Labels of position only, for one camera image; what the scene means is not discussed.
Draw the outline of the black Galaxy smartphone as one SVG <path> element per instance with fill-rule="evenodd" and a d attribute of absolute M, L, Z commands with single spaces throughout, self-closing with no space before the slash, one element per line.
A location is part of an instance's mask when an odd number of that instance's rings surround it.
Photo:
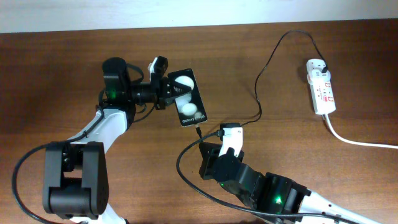
<path fill-rule="evenodd" d="M 168 74 L 175 83 L 189 86 L 191 91 L 175 99 L 178 118 L 183 127 L 197 125 L 207 121 L 207 115 L 198 89 L 193 70 L 188 68 Z"/>

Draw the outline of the white power strip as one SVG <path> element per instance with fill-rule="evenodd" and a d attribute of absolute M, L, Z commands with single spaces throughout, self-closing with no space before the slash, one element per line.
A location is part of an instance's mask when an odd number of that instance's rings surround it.
<path fill-rule="evenodd" d="M 331 81 L 307 76 L 315 114 L 330 114 L 336 110 Z"/>

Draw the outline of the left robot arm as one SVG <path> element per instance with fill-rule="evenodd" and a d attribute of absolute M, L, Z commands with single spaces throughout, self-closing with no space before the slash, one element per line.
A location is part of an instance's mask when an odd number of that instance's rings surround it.
<path fill-rule="evenodd" d="M 43 207 L 75 223 L 127 223 L 109 204 L 105 154 L 134 123 L 136 107 L 153 103 L 157 110 L 175 103 L 196 86 L 192 70 L 166 73 L 168 60 L 158 56 L 149 66 L 150 81 L 131 80 L 129 69 L 142 70 L 113 57 L 102 64 L 105 82 L 96 115 L 78 134 L 45 148 Z"/>

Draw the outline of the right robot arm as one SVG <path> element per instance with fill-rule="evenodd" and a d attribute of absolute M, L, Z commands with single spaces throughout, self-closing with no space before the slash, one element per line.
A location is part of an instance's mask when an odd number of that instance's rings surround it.
<path fill-rule="evenodd" d="M 225 191 L 253 210 L 281 215 L 317 213 L 355 223 L 375 222 L 331 203 L 292 179 L 253 170 L 242 163 L 243 152 L 235 156 L 234 149 L 230 148 L 221 156 L 221 145 L 208 142 L 199 143 L 199 149 L 203 158 L 199 171 L 201 178 L 216 180 Z"/>

